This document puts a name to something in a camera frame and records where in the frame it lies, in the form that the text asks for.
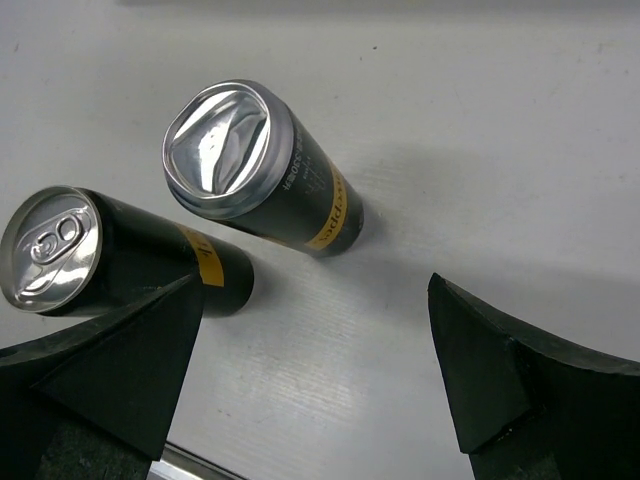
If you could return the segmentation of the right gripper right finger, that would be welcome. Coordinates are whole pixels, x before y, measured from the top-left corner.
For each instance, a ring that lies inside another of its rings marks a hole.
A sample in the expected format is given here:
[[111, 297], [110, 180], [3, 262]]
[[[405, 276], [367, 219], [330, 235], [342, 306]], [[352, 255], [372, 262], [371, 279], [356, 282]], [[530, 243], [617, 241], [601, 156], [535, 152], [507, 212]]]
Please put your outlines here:
[[510, 316], [438, 274], [428, 310], [475, 478], [638, 478], [637, 362]]

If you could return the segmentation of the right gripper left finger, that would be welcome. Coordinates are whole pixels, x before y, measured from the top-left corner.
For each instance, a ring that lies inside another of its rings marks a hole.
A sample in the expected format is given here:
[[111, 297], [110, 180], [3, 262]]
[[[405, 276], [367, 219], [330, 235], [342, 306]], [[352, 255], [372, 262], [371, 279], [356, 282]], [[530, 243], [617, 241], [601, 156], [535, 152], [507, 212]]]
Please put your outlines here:
[[146, 478], [162, 455], [203, 307], [203, 284], [188, 275], [2, 349], [2, 478]]

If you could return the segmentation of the black yellow can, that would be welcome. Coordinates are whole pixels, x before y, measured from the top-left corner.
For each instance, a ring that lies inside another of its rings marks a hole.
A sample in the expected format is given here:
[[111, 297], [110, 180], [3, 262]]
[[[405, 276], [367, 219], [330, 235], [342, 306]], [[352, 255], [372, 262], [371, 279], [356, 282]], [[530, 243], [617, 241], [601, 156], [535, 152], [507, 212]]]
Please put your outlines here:
[[242, 309], [254, 268], [240, 248], [105, 194], [51, 186], [26, 199], [1, 239], [1, 290], [15, 308], [93, 316], [197, 275], [205, 311]]
[[228, 80], [199, 92], [168, 126], [169, 191], [191, 213], [314, 257], [357, 241], [362, 197], [265, 86]]

